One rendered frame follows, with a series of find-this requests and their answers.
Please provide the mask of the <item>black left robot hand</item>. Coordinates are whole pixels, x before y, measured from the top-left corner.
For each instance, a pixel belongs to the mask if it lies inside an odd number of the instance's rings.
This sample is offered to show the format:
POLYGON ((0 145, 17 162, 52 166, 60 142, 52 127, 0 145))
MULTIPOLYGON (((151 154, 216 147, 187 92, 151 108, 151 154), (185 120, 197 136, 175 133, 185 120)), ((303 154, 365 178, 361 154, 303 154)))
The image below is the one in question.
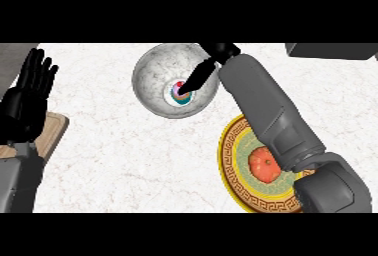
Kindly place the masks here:
POLYGON ((41 136, 58 69, 45 50, 33 48, 17 86, 8 89, 0 100, 0 145, 35 142, 41 136))

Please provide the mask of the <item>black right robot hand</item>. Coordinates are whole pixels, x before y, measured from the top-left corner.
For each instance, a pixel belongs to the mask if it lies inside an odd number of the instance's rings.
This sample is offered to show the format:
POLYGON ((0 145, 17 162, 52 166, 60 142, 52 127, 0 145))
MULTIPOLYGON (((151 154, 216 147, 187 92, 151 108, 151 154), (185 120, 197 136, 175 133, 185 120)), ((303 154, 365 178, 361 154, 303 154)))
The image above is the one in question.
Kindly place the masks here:
POLYGON ((179 95, 197 91, 215 72, 216 64, 225 65, 228 60, 241 54, 241 49, 234 43, 202 43, 200 46, 210 55, 210 58, 197 65, 191 76, 178 91, 179 95))

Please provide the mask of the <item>grey marbled bowl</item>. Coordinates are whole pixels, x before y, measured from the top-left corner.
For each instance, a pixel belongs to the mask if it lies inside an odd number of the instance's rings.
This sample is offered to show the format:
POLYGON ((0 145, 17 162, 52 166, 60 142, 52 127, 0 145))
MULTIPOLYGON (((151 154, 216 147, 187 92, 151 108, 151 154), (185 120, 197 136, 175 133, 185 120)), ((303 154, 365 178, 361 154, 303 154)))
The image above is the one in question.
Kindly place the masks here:
POLYGON ((135 66, 132 84, 145 108, 159 116, 182 119, 200 113, 215 99, 221 80, 218 70, 203 87, 193 91, 193 101, 181 106, 171 90, 178 81, 187 82, 197 65, 210 55, 196 43, 163 43, 141 57, 135 66))

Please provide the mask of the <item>colourful cupcake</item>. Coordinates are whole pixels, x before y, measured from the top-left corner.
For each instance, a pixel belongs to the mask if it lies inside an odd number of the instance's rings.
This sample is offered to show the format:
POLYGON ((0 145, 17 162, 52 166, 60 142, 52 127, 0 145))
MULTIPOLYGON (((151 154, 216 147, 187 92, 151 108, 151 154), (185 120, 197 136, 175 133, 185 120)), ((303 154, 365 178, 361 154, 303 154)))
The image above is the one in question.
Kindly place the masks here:
POLYGON ((184 86, 185 82, 184 81, 178 81, 172 87, 172 90, 171 90, 171 95, 172 95, 172 98, 173 98, 173 101, 181 105, 187 105, 191 101, 193 101, 193 98, 194 98, 194 93, 193 92, 188 92, 185 94, 181 94, 179 93, 179 90, 184 86))

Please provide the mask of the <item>yellow patterned plate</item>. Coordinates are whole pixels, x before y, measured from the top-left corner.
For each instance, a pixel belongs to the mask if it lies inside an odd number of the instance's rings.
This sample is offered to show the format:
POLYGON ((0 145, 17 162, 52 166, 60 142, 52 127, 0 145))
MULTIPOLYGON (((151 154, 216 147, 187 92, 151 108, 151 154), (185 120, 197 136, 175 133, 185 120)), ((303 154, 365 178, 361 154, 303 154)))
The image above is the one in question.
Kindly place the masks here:
POLYGON ((219 169, 227 189, 249 212, 300 213, 295 182, 315 173, 280 169, 274 155, 240 115, 228 124, 219 142, 219 169))

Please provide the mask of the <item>grey block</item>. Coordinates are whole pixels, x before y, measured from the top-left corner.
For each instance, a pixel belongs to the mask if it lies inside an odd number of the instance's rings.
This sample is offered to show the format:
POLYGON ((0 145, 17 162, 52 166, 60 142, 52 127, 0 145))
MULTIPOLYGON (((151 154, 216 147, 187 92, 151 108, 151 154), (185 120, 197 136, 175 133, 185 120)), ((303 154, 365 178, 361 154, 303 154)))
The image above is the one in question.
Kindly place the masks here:
POLYGON ((20 74, 29 52, 38 43, 0 43, 0 98, 20 74))

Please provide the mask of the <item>wooden cutting board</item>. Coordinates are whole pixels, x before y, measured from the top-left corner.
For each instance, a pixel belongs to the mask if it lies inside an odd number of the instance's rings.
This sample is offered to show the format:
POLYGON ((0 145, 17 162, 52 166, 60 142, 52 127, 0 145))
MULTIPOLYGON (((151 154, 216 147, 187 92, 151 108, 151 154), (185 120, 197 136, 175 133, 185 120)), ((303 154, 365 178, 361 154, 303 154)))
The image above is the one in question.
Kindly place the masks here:
MULTIPOLYGON (((39 155, 45 158, 45 161, 49 161, 51 159, 58 143, 67 131, 69 124, 70 119, 67 116, 54 112, 47 114, 44 133, 36 139, 39 155)), ((16 155, 17 150, 10 146, 0 145, 0 158, 10 158, 16 155)))

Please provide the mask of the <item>dark grey appliance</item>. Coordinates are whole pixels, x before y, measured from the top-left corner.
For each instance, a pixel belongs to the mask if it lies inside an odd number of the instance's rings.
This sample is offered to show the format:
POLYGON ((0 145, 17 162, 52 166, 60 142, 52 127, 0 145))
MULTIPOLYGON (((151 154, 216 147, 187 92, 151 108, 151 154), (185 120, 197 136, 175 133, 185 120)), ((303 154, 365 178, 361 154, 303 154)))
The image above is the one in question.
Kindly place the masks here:
POLYGON ((378 53, 378 43, 287 43, 290 57, 368 60, 378 53))

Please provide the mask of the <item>orange tomato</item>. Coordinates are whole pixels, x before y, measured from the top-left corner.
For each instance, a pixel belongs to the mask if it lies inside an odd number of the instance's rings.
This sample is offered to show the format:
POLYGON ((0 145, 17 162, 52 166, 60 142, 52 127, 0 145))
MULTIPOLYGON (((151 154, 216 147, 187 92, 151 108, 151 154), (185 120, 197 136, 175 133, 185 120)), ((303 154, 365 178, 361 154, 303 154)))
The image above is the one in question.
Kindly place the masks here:
POLYGON ((281 167, 267 146, 256 148, 252 152, 249 166, 253 176, 267 184, 281 176, 281 167))

